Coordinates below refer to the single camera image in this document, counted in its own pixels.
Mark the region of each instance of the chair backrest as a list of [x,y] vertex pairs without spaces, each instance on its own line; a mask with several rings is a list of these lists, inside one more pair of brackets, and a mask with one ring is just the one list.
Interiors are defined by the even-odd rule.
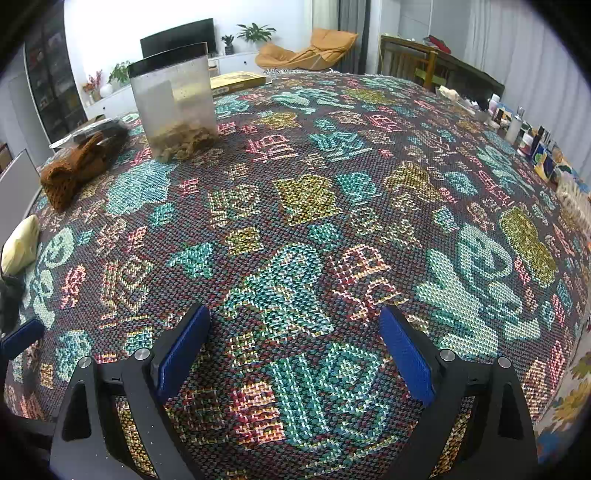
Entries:
[[40,189],[39,174],[23,150],[0,174],[0,245],[28,216]]
[[384,45],[382,75],[391,75],[416,82],[417,69],[426,72],[423,86],[429,90],[433,81],[437,54],[424,45],[396,38],[389,38]]

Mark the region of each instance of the plastic bag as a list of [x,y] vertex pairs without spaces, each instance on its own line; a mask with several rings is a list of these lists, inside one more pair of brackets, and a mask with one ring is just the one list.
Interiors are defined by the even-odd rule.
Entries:
[[103,118],[98,122],[74,130],[71,134],[49,145],[49,148],[75,147],[76,145],[82,145],[97,132],[102,132],[105,138],[109,138],[123,133],[127,129],[126,123],[119,118]]

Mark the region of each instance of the table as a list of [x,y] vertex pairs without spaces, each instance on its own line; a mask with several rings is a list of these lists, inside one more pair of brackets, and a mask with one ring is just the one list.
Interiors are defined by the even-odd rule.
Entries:
[[487,73],[474,68],[469,63],[460,60],[449,53],[445,53],[438,48],[430,47],[422,43],[404,40],[403,38],[392,37],[390,35],[382,35],[380,37],[380,55],[378,59],[378,72],[384,72],[384,58],[387,52],[393,52],[393,49],[402,49],[402,51],[416,51],[428,56],[428,63],[426,68],[426,76],[424,87],[429,90],[431,88],[431,81],[436,67],[444,67],[447,70],[446,87],[455,89],[462,96],[471,99],[487,100],[493,93],[499,96],[503,95],[505,86],[497,82],[493,77]]
[[9,368],[14,412],[52,415],[80,357],[126,358],[200,300],[209,338],[165,407],[208,478],[379,478],[422,409],[379,335],[395,303],[464,359],[508,356],[556,451],[589,393],[543,416],[563,376],[588,385],[569,358],[590,338],[589,254],[510,145],[391,77],[279,74],[216,112],[217,144],[170,164],[127,115],[125,149],[68,211],[37,200],[21,320],[47,332]]

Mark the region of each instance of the red object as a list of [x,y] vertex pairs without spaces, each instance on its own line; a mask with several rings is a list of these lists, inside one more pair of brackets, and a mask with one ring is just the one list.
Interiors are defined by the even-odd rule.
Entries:
[[452,54],[452,51],[445,45],[443,40],[439,40],[437,37],[433,37],[433,35],[429,35],[429,41],[434,44],[439,50],[444,51],[445,53]]

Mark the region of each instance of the blue gripper pad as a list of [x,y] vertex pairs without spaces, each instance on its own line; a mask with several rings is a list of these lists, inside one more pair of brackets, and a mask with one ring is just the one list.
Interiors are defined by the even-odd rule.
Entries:
[[209,324],[209,310],[204,306],[199,307],[160,363],[156,396],[163,404],[174,397],[183,385],[207,338]]
[[29,346],[39,340],[45,332],[45,326],[38,319],[31,319],[23,323],[18,329],[2,339],[0,356],[7,360],[14,360]]
[[413,398],[427,407],[435,398],[431,369],[389,308],[379,314],[379,332]]

